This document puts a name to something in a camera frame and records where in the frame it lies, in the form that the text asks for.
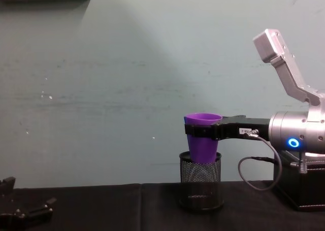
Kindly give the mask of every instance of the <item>black tablecloth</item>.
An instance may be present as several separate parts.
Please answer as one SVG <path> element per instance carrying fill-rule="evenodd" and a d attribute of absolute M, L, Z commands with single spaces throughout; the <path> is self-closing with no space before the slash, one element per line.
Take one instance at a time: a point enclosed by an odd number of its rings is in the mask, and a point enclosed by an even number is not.
<path fill-rule="evenodd" d="M 175 198 L 179 184 L 16 189 L 15 199 L 28 206 L 57 198 L 51 222 L 30 231 L 325 230 L 325 212 L 295 211 L 274 193 L 255 191 L 243 182 L 222 186 L 225 204 L 210 214 L 180 208 Z"/>

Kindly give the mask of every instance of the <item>plastic cup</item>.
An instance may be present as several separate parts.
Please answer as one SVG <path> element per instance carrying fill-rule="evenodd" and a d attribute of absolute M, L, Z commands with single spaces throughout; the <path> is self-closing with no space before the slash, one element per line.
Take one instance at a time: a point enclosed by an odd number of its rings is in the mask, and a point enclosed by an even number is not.
<path fill-rule="evenodd" d="M 184 117 L 185 124 L 212 125 L 222 116 L 212 113 L 191 113 Z M 218 141 L 187 135 L 191 160 L 195 163 L 214 163 L 217 157 Z"/>

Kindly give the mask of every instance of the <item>black cable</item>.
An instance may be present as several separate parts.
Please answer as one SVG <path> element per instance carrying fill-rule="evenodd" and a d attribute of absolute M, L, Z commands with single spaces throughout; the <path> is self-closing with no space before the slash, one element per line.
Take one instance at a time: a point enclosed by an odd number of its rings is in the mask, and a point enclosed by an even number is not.
<path fill-rule="evenodd" d="M 282 162 L 281 162 L 281 159 L 280 159 L 279 153 L 274 149 L 274 147 L 273 147 L 269 142 L 267 142 L 266 140 L 264 140 L 263 138 L 261 138 L 261 137 L 259 137 L 259 136 L 253 136 L 253 137 L 259 139 L 260 141 L 263 141 L 265 144 L 267 144 L 267 145 L 271 148 L 271 150 L 274 152 L 274 156 L 275 156 L 277 162 L 274 162 L 274 159 L 272 159 L 273 161 L 269 160 L 269 159 L 271 159 L 271 158 L 268 158 L 268 157 L 267 157 L 267 158 L 266 158 L 266 157 L 253 157 L 253 156 L 245 157 L 245 158 L 241 159 L 241 160 L 239 161 L 239 163 L 238 163 L 238 172 L 239 172 L 239 175 L 240 175 L 240 177 L 242 178 L 242 180 L 244 180 L 244 182 L 245 182 L 246 184 L 248 184 L 250 187 L 252 187 L 253 189 L 256 189 L 256 190 L 259 190 L 259 191 L 267 191 L 267 190 L 272 189 L 272 188 L 273 188 L 273 187 L 274 187 L 274 186 L 279 182 L 279 180 L 280 180 L 280 178 L 281 178 L 281 175 L 282 175 Z M 241 171 L 241 169 L 240 169 L 240 166 L 241 166 L 242 162 L 245 161 L 245 160 L 247 160 L 247 159 L 254 159 L 254 160 L 268 161 L 268 162 L 271 162 L 271 163 L 273 163 L 273 164 L 276 164 L 276 163 L 277 163 L 277 164 L 279 165 L 279 173 L 278 173 L 278 176 L 276 177 L 276 179 L 274 180 L 274 182 L 273 182 L 270 186 L 268 186 L 268 187 L 266 187 L 266 188 L 258 188 L 258 187 L 256 187 L 256 186 L 252 185 L 251 183 L 249 183 L 249 182 L 248 182 L 248 181 L 243 177 L 242 171 Z"/>

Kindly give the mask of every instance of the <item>mesh pencil holder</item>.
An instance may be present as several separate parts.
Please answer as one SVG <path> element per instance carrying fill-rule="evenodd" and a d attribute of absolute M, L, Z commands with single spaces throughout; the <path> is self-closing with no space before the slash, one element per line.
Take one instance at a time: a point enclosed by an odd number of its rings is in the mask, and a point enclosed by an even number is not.
<path fill-rule="evenodd" d="M 214 163 L 195 163 L 190 153 L 180 157 L 181 185 L 179 203 L 182 207 L 196 212 L 217 210 L 223 205 L 220 183 L 221 154 L 217 153 Z"/>

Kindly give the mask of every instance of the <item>label sticker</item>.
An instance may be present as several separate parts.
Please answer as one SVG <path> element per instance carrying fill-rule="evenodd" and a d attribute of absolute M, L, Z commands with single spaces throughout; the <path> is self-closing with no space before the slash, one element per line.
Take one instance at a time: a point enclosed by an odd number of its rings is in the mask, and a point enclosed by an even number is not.
<path fill-rule="evenodd" d="M 252 131 L 251 128 L 239 128 L 239 134 L 240 135 L 243 135 L 243 134 L 245 134 L 247 132 L 250 132 L 250 131 Z"/>

